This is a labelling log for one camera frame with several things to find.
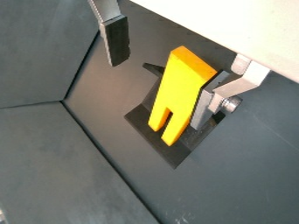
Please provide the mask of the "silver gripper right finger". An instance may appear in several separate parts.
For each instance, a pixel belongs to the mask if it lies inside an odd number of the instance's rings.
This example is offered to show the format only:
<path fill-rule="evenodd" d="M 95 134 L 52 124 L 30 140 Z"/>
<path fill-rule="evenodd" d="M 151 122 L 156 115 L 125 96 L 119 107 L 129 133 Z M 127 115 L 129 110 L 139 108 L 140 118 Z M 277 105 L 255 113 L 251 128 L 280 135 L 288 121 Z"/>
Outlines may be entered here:
<path fill-rule="evenodd" d="M 265 66 L 239 54 L 231 65 L 231 73 L 219 72 L 201 87 L 191 126 L 199 130 L 221 109 L 232 113 L 240 104 L 239 94 L 259 87 L 268 73 Z"/>

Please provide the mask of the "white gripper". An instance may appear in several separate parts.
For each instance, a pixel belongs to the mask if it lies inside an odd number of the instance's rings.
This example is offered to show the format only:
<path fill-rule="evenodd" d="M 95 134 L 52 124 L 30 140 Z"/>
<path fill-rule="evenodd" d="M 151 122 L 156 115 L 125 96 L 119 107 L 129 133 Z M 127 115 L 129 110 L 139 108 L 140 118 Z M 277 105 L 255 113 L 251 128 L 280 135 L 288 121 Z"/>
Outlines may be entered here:
<path fill-rule="evenodd" d="M 131 0 L 299 83 L 299 0 Z"/>

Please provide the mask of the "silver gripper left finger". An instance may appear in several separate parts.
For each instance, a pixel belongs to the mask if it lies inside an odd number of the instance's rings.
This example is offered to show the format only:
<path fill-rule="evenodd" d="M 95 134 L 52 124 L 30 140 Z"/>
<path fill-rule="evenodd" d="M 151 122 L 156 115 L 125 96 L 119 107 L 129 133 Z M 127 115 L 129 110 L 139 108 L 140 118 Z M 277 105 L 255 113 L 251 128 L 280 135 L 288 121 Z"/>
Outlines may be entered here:
<path fill-rule="evenodd" d="M 104 39 L 107 60 L 112 67 L 129 57 L 128 20 L 119 9 L 117 0 L 88 0 Z"/>

